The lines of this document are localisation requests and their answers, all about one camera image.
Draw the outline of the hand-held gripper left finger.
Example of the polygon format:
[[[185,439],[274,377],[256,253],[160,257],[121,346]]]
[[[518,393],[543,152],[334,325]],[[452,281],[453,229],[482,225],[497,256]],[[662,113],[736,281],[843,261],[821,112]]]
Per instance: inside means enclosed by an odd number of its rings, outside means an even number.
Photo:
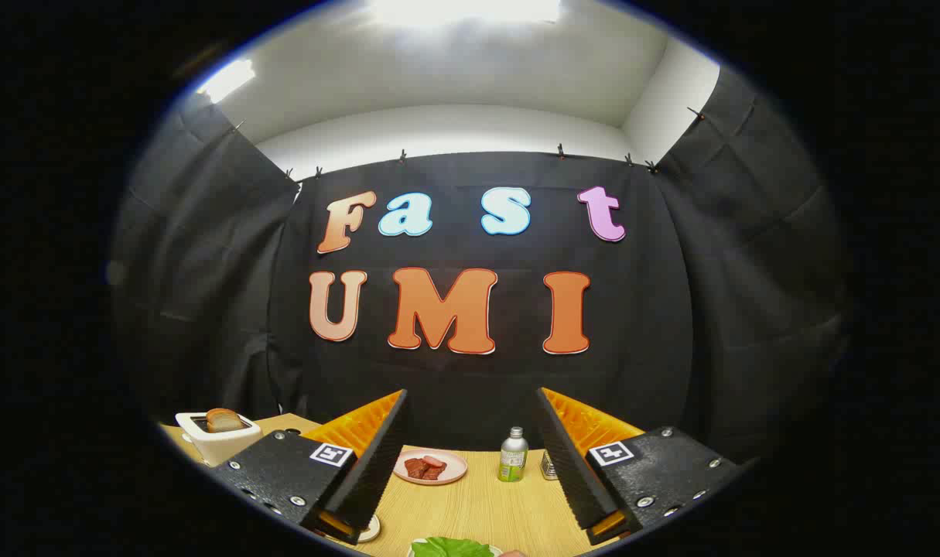
[[[357,544],[405,446],[407,402],[399,389],[309,432],[275,430],[210,473],[285,521]]]

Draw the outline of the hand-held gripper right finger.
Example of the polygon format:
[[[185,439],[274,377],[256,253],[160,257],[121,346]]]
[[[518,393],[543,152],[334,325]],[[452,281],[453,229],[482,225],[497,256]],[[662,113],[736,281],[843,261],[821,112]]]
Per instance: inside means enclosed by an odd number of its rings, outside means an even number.
[[[743,473],[677,427],[642,430],[550,388],[536,396],[544,447],[593,545],[658,529]]]

